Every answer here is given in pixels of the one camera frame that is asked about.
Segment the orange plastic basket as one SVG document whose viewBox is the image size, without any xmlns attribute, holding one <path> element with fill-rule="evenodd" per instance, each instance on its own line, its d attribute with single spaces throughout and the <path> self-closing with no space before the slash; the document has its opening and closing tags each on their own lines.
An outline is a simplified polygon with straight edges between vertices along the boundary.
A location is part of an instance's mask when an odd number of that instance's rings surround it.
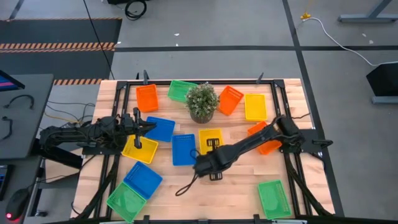
<svg viewBox="0 0 398 224">
<path fill-rule="evenodd" d="M 136 88 L 137 106 L 142 112 L 151 112 L 159 109 L 157 87 L 155 84 Z"/>
<path fill-rule="evenodd" d="M 231 115 L 242 100 L 243 96 L 243 93 L 232 86 L 227 85 L 220 94 L 218 110 L 226 116 Z"/>
<path fill-rule="evenodd" d="M 261 121 L 260 123 L 257 123 L 256 125 L 254 125 L 248 129 L 248 136 L 251 136 L 251 135 L 255 134 L 256 132 L 262 130 L 265 126 L 267 126 L 267 123 L 265 121 Z M 261 144 L 256 149 L 259 151 L 260 154 L 267 155 L 267 154 L 270 154 L 270 153 L 278 150 L 281 146 L 282 146 L 282 143 L 280 141 L 271 140 L 271 141 L 265 142 L 264 144 Z"/>
</svg>

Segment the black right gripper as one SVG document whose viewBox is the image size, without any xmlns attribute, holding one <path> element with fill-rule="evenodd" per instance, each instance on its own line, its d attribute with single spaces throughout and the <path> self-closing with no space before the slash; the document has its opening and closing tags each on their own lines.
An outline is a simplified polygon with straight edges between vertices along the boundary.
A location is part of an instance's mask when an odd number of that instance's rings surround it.
<svg viewBox="0 0 398 224">
<path fill-rule="evenodd" d="M 221 180 L 223 178 L 222 171 L 219 170 L 217 162 L 215 161 L 214 152 L 221 146 L 220 139 L 210 138 L 206 140 L 206 145 L 211 147 L 211 151 L 206 154 L 199 154 L 196 157 L 194 165 L 195 175 L 197 177 L 210 176 L 211 181 Z"/>
</svg>

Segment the green artificial plant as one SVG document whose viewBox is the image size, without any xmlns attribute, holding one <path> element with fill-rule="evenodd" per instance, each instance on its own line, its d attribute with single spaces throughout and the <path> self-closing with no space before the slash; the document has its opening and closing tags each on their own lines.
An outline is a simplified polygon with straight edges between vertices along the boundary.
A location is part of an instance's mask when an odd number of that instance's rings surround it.
<svg viewBox="0 0 398 224">
<path fill-rule="evenodd" d="M 196 118 L 204 118 L 213 115 L 220 103 L 214 86 L 202 83 L 188 90 L 186 94 L 186 106 L 190 114 Z"/>
</svg>

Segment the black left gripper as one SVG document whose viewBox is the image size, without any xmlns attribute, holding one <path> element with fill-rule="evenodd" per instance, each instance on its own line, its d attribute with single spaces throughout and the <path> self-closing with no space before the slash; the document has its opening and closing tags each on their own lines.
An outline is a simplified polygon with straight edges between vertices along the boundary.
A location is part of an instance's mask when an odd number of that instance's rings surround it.
<svg viewBox="0 0 398 224">
<path fill-rule="evenodd" d="M 126 135 L 128 136 L 135 135 L 134 147 L 137 149 L 141 149 L 142 148 L 142 143 L 140 140 L 141 131 L 143 133 L 147 133 L 153 130 L 156 126 L 156 123 L 150 121 L 141 121 L 143 127 L 140 128 L 141 112 L 137 107 L 133 108 L 133 115 L 134 116 L 131 117 L 129 113 L 123 114 L 121 118 L 121 124 L 123 126 L 123 131 Z"/>
</svg>

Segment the yellow plastic basket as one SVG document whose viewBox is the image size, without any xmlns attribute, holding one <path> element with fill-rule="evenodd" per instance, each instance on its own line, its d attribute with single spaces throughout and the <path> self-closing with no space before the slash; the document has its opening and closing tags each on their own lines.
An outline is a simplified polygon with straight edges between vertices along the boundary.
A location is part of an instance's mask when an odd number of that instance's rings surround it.
<svg viewBox="0 0 398 224">
<path fill-rule="evenodd" d="M 122 155 L 130 159 L 150 164 L 154 158 L 159 143 L 145 137 L 140 137 L 142 147 L 138 149 L 134 145 L 135 140 L 135 135 L 130 135 L 128 137 L 127 143 L 122 151 Z"/>
<path fill-rule="evenodd" d="M 221 129 L 201 129 L 199 130 L 200 154 L 205 155 L 212 151 L 213 147 L 220 147 L 223 143 Z"/>
<path fill-rule="evenodd" d="M 265 121 L 267 119 L 265 95 L 245 94 L 244 110 L 246 121 Z"/>
</svg>

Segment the black diagonal beam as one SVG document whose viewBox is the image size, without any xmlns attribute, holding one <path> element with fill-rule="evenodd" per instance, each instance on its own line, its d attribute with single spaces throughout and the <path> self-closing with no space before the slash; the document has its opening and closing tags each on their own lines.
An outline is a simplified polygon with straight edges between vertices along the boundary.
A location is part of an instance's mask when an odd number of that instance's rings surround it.
<svg viewBox="0 0 398 224">
<path fill-rule="evenodd" d="M 35 139 L 34 141 L 32 155 L 42 156 L 45 159 L 76 169 L 81 169 L 83 162 L 83 159 L 80 156 L 60 149 L 57 146 L 45 147 L 39 143 L 38 139 Z"/>
</svg>

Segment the black computer mouse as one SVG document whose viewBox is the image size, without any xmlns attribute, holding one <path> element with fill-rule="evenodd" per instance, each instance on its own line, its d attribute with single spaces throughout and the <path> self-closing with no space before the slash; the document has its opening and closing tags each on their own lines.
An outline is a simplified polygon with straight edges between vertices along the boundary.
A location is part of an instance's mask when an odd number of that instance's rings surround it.
<svg viewBox="0 0 398 224">
<path fill-rule="evenodd" d="M 19 189 L 12 195 L 6 207 L 6 218 L 9 221 L 14 221 L 21 217 L 28 197 L 28 188 Z"/>
</svg>

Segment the ribbed dark plant pot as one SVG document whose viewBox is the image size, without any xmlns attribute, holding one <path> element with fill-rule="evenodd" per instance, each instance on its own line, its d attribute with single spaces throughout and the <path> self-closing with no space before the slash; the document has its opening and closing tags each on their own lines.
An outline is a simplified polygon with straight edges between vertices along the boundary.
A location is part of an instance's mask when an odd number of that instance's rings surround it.
<svg viewBox="0 0 398 224">
<path fill-rule="evenodd" d="M 190 112 L 191 119 L 198 124 L 209 123 L 211 121 L 211 119 L 213 118 L 213 115 L 214 115 L 214 112 L 212 112 L 210 114 L 203 115 L 203 116 L 199 116 L 199 115 L 195 114 L 194 112 Z"/>
</svg>

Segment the grey side desk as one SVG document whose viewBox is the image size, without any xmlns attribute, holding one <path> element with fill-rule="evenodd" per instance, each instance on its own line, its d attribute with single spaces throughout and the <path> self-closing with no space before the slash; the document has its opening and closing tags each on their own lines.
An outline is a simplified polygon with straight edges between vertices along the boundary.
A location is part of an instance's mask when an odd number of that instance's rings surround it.
<svg viewBox="0 0 398 224">
<path fill-rule="evenodd" d="M 0 165 L 14 165 L 4 200 L 0 201 L 0 224 L 21 224 L 6 218 L 6 207 L 19 189 L 30 187 L 41 163 L 31 151 L 49 98 L 52 74 L 14 75 L 25 85 L 22 90 L 0 92 Z"/>
</svg>

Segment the blue plastic basket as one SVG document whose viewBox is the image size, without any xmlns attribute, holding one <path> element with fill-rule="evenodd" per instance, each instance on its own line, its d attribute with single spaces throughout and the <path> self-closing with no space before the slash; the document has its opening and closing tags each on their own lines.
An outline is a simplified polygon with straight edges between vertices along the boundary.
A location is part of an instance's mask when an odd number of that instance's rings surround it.
<svg viewBox="0 0 398 224">
<path fill-rule="evenodd" d="M 179 134 L 172 137 L 172 163 L 174 166 L 192 166 L 196 163 L 194 134 Z"/>
<path fill-rule="evenodd" d="M 125 184 L 146 200 L 153 196 L 162 181 L 163 178 L 158 173 L 139 161 L 134 164 L 123 179 Z"/>
<path fill-rule="evenodd" d="M 146 133 L 145 137 L 153 140 L 171 142 L 174 133 L 175 121 L 153 116 L 147 117 L 147 122 L 156 124 L 156 127 Z"/>
</svg>

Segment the computer monitor with lit screen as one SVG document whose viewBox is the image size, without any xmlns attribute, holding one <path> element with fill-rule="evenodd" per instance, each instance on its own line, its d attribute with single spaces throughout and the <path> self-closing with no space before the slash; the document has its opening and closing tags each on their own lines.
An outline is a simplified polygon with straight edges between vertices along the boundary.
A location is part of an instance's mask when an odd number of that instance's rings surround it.
<svg viewBox="0 0 398 224">
<path fill-rule="evenodd" d="M 25 85 L 0 70 L 0 92 L 24 89 Z"/>
</svg>

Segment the black hazard-striped floor mat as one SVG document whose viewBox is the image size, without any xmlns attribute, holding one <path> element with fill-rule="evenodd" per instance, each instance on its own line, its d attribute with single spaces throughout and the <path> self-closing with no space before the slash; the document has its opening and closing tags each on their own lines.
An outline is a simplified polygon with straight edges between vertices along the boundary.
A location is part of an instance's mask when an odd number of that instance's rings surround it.
<svg viewBox="0 0 398 224">
<path fill-rule="evenodd" d="M 54 85 L 96 85 L 111 78 L 118 17 L 0 21 L 0 70 L 52 74 Z"/>
</svg>

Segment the black keyboard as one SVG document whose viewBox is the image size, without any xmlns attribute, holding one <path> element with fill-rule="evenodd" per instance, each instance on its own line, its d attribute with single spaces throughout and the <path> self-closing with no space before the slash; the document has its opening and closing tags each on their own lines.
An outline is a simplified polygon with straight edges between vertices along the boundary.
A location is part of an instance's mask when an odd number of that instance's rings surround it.
<svg viewBox="0 0 398 224">
<path fill-rule="evenodd" d="M 14 165 L 0 165 L 0 201 L 4 200 Z"/>
</svg>

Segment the grey table foot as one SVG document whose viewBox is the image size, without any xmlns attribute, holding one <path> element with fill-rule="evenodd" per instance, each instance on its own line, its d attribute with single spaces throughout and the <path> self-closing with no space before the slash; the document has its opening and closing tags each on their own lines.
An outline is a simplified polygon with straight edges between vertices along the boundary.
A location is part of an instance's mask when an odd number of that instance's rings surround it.
<svg viewBox="0 0 398 224">
<path fill-rule="evenodd" d="M 398 104 L 398 96 L 374 96 L 373 104 Z"/>
</svg>

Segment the green plastic basket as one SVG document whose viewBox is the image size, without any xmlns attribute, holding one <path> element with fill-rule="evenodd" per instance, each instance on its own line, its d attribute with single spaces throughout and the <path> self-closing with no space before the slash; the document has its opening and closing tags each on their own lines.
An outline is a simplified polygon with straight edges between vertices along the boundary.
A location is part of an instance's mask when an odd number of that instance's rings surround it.
<svg viewBox="0 0 398 224">
<path fill-rule="evenodd" d="M 263 212 L 268 220 L 292 215 L 281 180 L 263 182 L 257 186 Z"/>
<path fill-rule="evenodd" d="M 121 182 L 108 197 L 106 204 L 123 220 L 132 224 L 147 200 L 124 182 Z"/>
<path fill-rule="evenodd" d="M 186 102 L 186 94 L 191 88 L 195 88 L 197 84 L 185 82 L 181 80 L 172 80 L 167 96 L 174 101 L 182 103 Z"/>
</svg>

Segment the black panel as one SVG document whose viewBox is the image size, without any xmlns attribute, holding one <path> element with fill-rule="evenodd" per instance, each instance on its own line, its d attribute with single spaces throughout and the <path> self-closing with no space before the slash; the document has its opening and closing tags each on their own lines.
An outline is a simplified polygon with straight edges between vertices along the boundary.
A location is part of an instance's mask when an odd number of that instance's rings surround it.
<svg viewBox="0 0 398 224">
<path fill-rule="evenodd" d="M 375 96 L 398 96 L 398 63 L 380 65 L 366 78 Z"/>
</svg>

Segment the grey table leg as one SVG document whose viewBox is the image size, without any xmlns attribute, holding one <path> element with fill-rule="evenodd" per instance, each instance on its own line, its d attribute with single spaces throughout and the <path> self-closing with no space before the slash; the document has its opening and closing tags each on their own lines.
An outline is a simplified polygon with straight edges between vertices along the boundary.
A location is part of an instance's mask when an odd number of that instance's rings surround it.
<svg viewBox="0 0 398 224">
<path fill-rule="evenodd" d="M 392 0 L 381 0 L 367 14 L 342 14 L 337 21 L 341 23 L 392 23 L 398 21 L 398 14 L 383 14 Z"/>
</svg>

